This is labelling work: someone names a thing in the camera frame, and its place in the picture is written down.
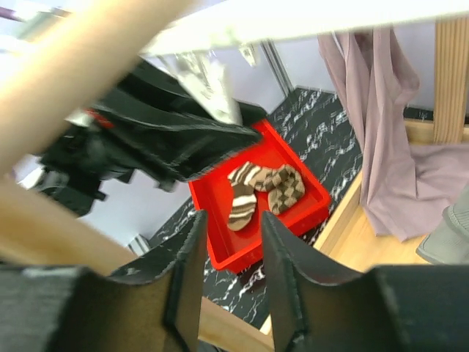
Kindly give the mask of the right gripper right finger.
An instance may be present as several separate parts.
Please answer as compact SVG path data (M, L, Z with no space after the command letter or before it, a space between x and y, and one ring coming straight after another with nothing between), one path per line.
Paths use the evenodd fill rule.
M466 265L352 270L261 220L276 351L466 351Z

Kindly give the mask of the mauve sock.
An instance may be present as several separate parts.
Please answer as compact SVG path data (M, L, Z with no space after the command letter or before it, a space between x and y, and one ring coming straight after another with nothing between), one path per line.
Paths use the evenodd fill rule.
M403 112L420 81L392 28L318 43L362 152L360 202L374 232L406 241L433 231L468 184L468 146L409 143Z

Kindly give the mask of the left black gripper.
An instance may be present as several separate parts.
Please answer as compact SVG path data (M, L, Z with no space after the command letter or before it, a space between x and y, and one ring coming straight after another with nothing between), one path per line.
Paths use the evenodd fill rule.
M213 119L169 74L140 61L113 89L92 104L91 124L71 124L39 153L43 173L36 190L74 212L90 213L107 194L103 181L129 183L132 168L117 160L119 149L103 132L148 160L158 175L182 182L194 180L221 162L260 142L255 123L262 107L239 102L239 125Z

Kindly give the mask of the white clip hanger frame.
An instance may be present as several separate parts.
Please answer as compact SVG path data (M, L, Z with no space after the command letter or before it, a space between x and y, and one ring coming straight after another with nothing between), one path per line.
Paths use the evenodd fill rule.
M223 1L172 22L143 52L208 51L467 14L467 0Z

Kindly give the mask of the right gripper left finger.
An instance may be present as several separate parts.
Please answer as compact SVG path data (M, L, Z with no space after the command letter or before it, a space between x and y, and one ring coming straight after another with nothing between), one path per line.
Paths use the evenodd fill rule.
M3 351L196 351L207 214L110 276L1 267Z

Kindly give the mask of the wooden stand with tray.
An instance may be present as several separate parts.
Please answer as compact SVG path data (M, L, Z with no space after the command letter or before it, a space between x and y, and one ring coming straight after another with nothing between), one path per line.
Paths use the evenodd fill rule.
M110 87L138 52L182 54L263 39L317 35L341 102L363 142L366 208L381 234L417 235L436 228L429 205L442 194L423 195L416 177L402 112L418 80L394 39L392 26L435 19L461 20L466 1L340 1L334 10L314 4L300 19L274 1L225 1L187 17L186 1L101 1L66 19L33 45L1 85L1 170L58 135L76 109ZM1 286L3 351L194 351L202 335L202 237L200 213L176 253L155 276L137 269L126 249L109 244L97 254L81 244L99 235L44 196L1 182L1 225L64 235L75 230L72 252L92 265L4 268ZM396 351L433 325L429 341L456 348L461 331L437 315L437 305L410 292L410 280L433 292L456 266L380 266L346 278L313 275L325 260L293 238L269 213L262 217L263 249L273 335L228 315L209 318L210 337L232 340L238 351Z

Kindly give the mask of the black marble mat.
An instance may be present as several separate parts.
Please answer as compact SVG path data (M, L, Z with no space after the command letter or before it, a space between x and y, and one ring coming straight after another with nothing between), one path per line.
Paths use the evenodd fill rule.
M334 212L361 169L355 134L336 94L298 87L268 117L331 196ZM265 322L265 273L258 262L240 274L204 267L204 296L256 328Z

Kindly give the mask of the grey beige sock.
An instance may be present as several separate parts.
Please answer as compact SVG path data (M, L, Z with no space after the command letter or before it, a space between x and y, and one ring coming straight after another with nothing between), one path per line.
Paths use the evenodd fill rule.
M443 218L416 249L432 264L468 264L468 186L457 201L443 210Z

